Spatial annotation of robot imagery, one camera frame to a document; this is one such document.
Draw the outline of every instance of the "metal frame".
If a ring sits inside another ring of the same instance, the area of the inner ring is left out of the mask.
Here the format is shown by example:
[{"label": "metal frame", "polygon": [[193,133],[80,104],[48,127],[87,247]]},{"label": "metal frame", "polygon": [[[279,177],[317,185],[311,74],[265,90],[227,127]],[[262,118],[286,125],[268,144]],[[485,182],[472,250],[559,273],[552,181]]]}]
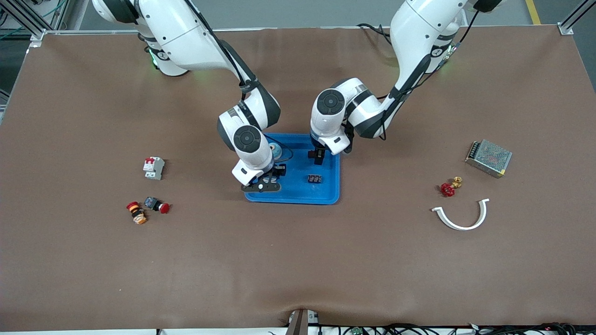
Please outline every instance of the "metal frame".
[{"label": "metal frame", "polygon": [[30,31],[32,36],[41,38],[44,30],[52,29],[49,23],[23,0],[0,0],[0,6],[23,28]]},{"label": "metal frame", "polygon": [[[53,13],[51,20],[48,22],[44,19],[42,14],[38,13],[33,7],[23,0],[0,0],[0,7],[4,9],[8,14],[15,19],[22,27],[23,31],[13,33],[11,36],[5,38],[8,40],[25,40],[30,37],[40,39],[45,30],[58,30],[60,25],[64,21],[66,9],[68,8],[71,0],[66,0],[61,5],[56,13]],[[12,29],[0,29],[0,32],[5,33],[12,32]]]},{"label": "metal frame", "polygon": [[557,23],[561,35],[573,35],[573,25],[594,5],[596,0],[582,0],[562,22]]}]

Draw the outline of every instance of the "brass fitting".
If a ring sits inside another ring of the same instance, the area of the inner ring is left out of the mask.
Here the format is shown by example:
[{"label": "brass fitting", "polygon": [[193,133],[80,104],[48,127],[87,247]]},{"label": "brass fitting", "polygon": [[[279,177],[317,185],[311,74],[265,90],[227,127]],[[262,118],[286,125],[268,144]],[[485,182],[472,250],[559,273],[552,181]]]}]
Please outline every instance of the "brass fitting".
[{"label": "brass fitting", "polygon": [[463,179],[461,179],[461,177],[455,177],[455,178],[453,178],[453,182],[451,183],[451,186],[453,188],[460,188],[462,181],[463,181]]}]

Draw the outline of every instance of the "yellow floor line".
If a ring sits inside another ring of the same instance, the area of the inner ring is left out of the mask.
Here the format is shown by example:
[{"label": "yellow floor line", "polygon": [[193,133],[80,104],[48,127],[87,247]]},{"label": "yellow floor line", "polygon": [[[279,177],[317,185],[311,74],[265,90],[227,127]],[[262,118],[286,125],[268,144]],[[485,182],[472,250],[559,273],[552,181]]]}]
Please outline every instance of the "yellow floor line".
[{"label": "yellow floor line", "polygon": [[532,24],[542,24],[540,22],[540,17],[538,17],[538,12],[536,11],[536,5],[534,5],[534,0],[526,0],[527,10],[530,12],[530,17],[532,18]]}]

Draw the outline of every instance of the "electrical component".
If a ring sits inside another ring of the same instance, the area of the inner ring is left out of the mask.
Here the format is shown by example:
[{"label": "electrical component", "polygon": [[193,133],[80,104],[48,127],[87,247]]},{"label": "electrical component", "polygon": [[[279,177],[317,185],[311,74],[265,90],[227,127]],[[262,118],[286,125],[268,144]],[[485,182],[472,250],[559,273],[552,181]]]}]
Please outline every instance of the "electrical component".
[{"label": "electrical component", "polygon": [[159,157],[148,157],[145,159],[143,171],[145,171],[145,178],[153,180],[162,180],[163,167],[166,162]]},{"label": "electrical component", "polygon": [[323,182],[323,176],[321,175],[308,175],[308,183],[320,184]]},{"label": "electrical component", "polygon": [[495,178],[505,175],[511,160],[511,152],[485,139],[472,143],[465,162]]},{"label": "electrical component", "polygon": [[167,214],[170,211],[170,205],[157,200],[154,197],[147,197],[145,199],[145,207],[153,209],[161,214]]},{"label": "electrical component", "polygon": [[142,225],[147,221],[145,217],[145,211],[141,208],[138,202],[133,201],[126,206],[126,209],[131,213],[132,220],[138,224]]}]

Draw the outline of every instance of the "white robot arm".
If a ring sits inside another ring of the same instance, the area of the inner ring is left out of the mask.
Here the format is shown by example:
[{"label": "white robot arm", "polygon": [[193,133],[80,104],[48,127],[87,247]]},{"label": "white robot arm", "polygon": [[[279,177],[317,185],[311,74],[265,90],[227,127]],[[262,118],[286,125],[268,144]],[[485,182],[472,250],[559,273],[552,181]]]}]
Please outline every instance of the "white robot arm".
[{"label": "white robot arm", "polygon": [[[477,0],[473,4],[479,11],[490,12],[500,2],[502,0]],[[399,63],[398,81],[382,103],[357,78],[336,83],[332,89],[343,95],[338,100],[344,106],[333,118],[328,115],[327,106],[315,102],[311,117],[315,151],[309,153],[315,164],[322,163],[325,150],[332,154],[351,150],[352,142],[346,142],[342,133],[348,138],[353,137],[353,131],[364,138],[377,138],[385,133],[422,76],[439,67],[460,28],[457,17],[466,3],[464,0],[409,0],[403,3],[393,17],[390,30]]]},{"label": "white robot arm", "polygon": [[220,115],[217,124],[224,143],[240,158],[232,173],[248,186],[275,167],[262,130],[279,120],[277,100],[232,46],[218,39],[191,0],[92,2],[104,19],[133,25],[139,38],[147,43],[156,66],[168,76],[210,69],[232,71],[240,81],[243,98]]}]

